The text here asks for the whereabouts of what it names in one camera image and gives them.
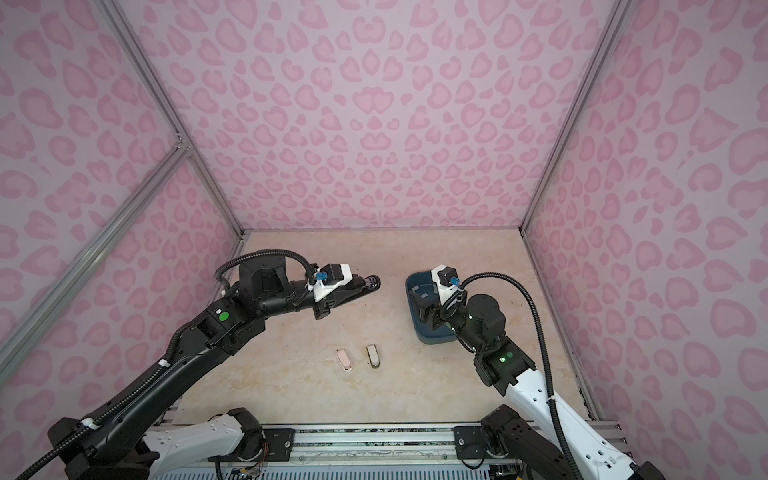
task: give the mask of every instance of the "pink spot pattern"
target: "pink spot pattern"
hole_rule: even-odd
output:
[[[605,415],[667,478],[768,474],[768,18],[754,5],[640,2],[533,223],[576,353],[611,365],[589,378]]]
[[[300,229],[519,225],[611,2],[123,6],[243,226]]]
[[[161,355],[176,328],[212,300],[214,271],[233,239],[197,175],[181,165],[0,391],[0,458],[20,458],[2,462],[0,477],[14,478],[50,449],[53,422],[90,412]],[[58,462],[43,476],[65,478]]]
[[[6,2],[0,22],[2,345],[173,140],[90,4]]]

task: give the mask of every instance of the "heart pattern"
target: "heart pattern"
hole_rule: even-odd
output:
[[[0,345],[174,139],[88,2],[0,15]]]
[[[90,412],[162,355],[176,328],[210,302],[214,271],[233,242],[200,179],[182,164],[0,391],[3,477],[50,449],[53,422]],[[7,312],[0,310],[0,326]],[[39,475],[66,478],[59,462]]]
[[[766,14],[640,2],[529,237],[600,407],[667,478],[768,476]]]
[[[253,229],[519,225],[610,8],[124,3]]]

